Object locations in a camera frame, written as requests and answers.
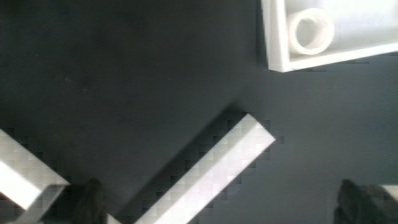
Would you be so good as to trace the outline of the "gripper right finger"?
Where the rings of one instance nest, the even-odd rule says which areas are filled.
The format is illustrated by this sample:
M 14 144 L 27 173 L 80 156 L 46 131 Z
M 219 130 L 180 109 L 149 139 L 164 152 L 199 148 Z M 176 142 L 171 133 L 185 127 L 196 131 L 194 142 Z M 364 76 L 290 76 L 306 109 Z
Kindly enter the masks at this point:
M 343 180 L 332 224 L 398 224 L 398 185 Z

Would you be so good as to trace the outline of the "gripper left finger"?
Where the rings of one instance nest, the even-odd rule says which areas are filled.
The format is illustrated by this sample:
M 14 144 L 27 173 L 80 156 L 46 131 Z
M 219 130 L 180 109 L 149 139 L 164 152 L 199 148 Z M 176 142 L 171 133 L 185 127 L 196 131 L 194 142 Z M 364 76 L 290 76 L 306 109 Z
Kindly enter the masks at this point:
M 71 224 L 107 224 L 105 190 L 98 179 L 73 187 Z

